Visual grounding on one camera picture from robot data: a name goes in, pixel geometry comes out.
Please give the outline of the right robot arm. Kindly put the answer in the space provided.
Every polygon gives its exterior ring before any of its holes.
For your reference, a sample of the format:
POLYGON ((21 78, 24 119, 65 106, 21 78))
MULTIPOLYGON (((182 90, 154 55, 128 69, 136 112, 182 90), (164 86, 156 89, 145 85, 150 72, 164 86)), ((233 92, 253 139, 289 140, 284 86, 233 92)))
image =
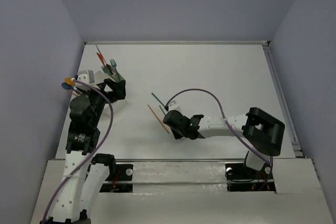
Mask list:
POLYGON ((248 178, 258 175, 263 167, 260 162, 272 164, 281 153, 285 124, 260 108, 252 107, 248 113, 229 118, 202 114, 191 118, 178 110, 169 110, 163 123, 173 132, 174 138, 190 140, 218 136, 236 137, 254 158, 242 164, 241 171, 248 178))

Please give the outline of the teal fork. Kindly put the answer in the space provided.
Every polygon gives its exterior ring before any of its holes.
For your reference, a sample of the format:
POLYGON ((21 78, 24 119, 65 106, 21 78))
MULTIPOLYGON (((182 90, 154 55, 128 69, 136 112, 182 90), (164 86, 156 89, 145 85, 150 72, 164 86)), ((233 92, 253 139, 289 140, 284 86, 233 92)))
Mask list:
POLYGON ((102 71, 110 76, 113 76, 115 72, 113 71, 113 68, 107 64, 101 67, 102 71))
POLYGON ((116 63, 116 61, 114 59, 110 59, 110 63, 111 63, 111 67, 115 71, 115 73, 116 73, 119 81, 121 81, 121 76, 120 76, 120 74, 119 74, 119 72, 117 70, 117 63, 116 63))

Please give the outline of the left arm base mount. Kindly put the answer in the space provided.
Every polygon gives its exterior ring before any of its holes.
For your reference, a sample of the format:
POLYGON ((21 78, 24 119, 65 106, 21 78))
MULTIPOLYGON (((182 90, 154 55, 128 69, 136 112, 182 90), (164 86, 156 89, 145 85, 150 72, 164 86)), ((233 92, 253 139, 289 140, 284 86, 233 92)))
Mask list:
POLYGON ((110 174, 103 182, 100 193, 132 193, 133 163, 116 162, 114 174, 110 174))

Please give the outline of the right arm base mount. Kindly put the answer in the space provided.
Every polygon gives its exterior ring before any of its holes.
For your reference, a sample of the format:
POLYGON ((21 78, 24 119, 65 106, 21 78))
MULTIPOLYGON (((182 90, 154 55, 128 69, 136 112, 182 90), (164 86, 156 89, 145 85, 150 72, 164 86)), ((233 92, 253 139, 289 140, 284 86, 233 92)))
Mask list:
POLYGON ((259 171, 247 167, 245 163, 228 163, 225 168, 229 192, 276 192, 272 166, 270 165, 264 165, 259 171))

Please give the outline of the orange plastic spoon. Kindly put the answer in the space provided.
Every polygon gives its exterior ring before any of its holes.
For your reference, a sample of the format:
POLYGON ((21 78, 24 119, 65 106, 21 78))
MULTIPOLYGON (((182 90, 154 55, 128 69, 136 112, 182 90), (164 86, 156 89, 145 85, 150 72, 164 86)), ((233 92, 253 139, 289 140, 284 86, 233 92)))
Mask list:
POLYGON ((66 82, 67 84, 73 86, 75 86, 75 83, 71 80, 71 78, 65 78, 64 82, 66 82))

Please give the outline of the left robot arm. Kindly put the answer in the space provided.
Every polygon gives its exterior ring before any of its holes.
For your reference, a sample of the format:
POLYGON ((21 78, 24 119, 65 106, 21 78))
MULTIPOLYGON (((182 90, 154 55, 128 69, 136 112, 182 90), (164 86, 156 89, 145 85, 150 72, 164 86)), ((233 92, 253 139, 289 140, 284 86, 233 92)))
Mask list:
POLYGON ((98 124, 105 106, 126 97, 126 81, 109 78, 94 84, 76 76, 72 82, 82 95, 70 101, 70 125, 66 143, 66 158, 62 181, 45 209, 41 223, 90 223, 90 212, 106 179, 117 178, 115 157, 99 154, 112 124, 103 137, 98 124))

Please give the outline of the teal chopstick crossing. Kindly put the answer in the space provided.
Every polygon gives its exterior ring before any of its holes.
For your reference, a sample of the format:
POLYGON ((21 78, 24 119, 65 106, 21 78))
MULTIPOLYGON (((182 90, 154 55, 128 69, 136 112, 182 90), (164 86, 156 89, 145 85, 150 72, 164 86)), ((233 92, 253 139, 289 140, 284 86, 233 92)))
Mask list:
POLYGON ((165 104, 152 92, 151 95, 158 101, 158 103, 162 106, 165 107, 165 104))

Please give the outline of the orange chopstick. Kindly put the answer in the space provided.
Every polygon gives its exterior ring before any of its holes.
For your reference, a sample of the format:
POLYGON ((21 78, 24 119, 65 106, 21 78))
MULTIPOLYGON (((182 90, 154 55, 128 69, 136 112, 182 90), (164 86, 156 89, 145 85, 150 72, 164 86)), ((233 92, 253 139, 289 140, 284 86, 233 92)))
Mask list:
POLYGON ((160 125, 164 128, 165 132, 167 134, 169 134, 169 130, 166 128, 166 126, 164 126, 163 122, 160 120, 160 118, 158 117, 158 115, 154 112, 154 110, 151 108, 151 106, 149 104, 147 104, 148 108, 150 109, 150 111, 152 112, 152 114, 154 115, 154 117, 156 118, 156 120, 160 123, 160 125))
POLYGON ((72 91, 70 91, 70 90, 66 90, 68 93, 70 93, 71 95, 74 95, 74 96, 76 96, 76 97, 78 97, 79 95, 78 94, 76 94, 76 93, 74 93, 74 92, 72 92, 72 91))

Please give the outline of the orange plastic knife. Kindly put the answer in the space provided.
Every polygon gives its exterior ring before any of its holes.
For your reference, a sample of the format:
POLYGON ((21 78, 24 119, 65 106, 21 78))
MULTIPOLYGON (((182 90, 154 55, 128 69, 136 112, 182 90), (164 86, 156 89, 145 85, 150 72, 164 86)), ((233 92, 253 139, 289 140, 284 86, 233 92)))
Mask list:
POLYGON ((106 62, 105 62, 103 56, 100 53, 98 53, 98 52, 96 54, 97 54, 99 60, 101 61, 102 66, 106 65, 106 62))

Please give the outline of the blue plastic spoon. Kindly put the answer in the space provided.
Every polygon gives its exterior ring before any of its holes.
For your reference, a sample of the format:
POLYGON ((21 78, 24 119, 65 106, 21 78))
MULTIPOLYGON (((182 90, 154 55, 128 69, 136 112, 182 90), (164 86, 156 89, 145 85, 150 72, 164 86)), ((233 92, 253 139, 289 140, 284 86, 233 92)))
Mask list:
POLYGON ((73 86, 67 84, 66 82, 63 82, 63 83, 61 84, 61 87, 62 87, 63 89, 65 89, 65 90, 67 90, 67 91, 70 91, 70 92, 74 92, 74 91, 75 91, 74 88, 73 88, 73 86))

